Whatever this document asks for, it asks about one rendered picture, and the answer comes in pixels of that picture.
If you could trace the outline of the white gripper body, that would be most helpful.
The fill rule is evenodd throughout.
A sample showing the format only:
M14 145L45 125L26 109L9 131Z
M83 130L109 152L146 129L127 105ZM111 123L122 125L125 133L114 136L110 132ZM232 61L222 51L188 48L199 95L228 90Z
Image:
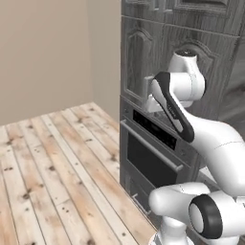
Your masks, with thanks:
M155 113L155 112L163 112L164 109L161 104L154 99L152 95L148 96L148 99L145 104L145 110L148 113Z

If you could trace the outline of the grey built-in oven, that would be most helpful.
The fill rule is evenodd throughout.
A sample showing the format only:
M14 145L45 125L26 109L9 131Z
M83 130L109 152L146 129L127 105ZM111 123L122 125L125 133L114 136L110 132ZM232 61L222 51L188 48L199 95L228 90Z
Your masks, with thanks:
M128 108L130 110L129 115L125 115L123 113L124 108ZM125 99L123 96L120 96L120 121L123 119L130 120L131 122L140 125L141 127L148 130L152 135L156 135L157 130L162 129L165 130L168 134L171 134L173 137L175 137L178 141L177 155L190 167L189 182L196 180L198 170L200 168L200 162L197 157L197 153L193 150L192 147L185 143L176 133L174 133L172 130L169 130L164 125L160 125L155 120L148 117L144 112L142 112L137 106L135 106L129 100ZM187 157L181 156L181 149L184 149L188 153ZM122 157L120 147L120 176L123 172L121 158Z

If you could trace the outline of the grey wooden arched cupboard door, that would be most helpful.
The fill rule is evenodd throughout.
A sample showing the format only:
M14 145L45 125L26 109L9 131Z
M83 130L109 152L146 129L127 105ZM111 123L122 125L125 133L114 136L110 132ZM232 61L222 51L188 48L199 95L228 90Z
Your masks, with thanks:
M201 100L188 111L198 117L216 120L219 103L232 66L237 36L211 33L173 25L163 27L161 68L166 71L177 50L197 53L197 64L207 80L207 90Z
M131 17L122 18L121 95L144 105L145 78L167 67L166 25Z

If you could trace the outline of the oven door with dark window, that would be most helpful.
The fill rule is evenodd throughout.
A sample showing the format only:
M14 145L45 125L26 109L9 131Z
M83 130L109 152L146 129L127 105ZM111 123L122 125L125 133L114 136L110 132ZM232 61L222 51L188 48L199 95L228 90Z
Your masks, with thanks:
M152 135L130 120L126 120L126 123L176 166L182 164L184 167L181 171L175 172L120 125L121 175L127 173L148 195L153 189L189 181L190 167L177 155L178 141L175 137L162 129L157 130L156 135Z

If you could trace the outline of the small grey wooden cupboard door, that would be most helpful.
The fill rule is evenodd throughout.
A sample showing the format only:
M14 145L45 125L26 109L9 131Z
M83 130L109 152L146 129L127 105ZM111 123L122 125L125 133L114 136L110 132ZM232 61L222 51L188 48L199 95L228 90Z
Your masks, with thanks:
M122 15L163 23L165 14L152 11L150 0L122 0Z
M167 0L167 24L201 31L239 35L245 0Z

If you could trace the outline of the grey drawer front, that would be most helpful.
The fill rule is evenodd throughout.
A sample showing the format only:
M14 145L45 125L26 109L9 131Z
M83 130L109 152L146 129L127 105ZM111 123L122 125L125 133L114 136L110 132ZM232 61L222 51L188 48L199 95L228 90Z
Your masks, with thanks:
M143 190L143 188L140 185L136 184L134 182L134 180L127 173L123 173L120 176L120 183L131 198L132 198L133 194L139 193L143 198L145 198L146 203L148 204L148 194ZM150 220L150 222L156 228L160 227L161 220L162 220L162 218L160 216L157 216L153 212L151 212L149 215L145 215L145 216Z

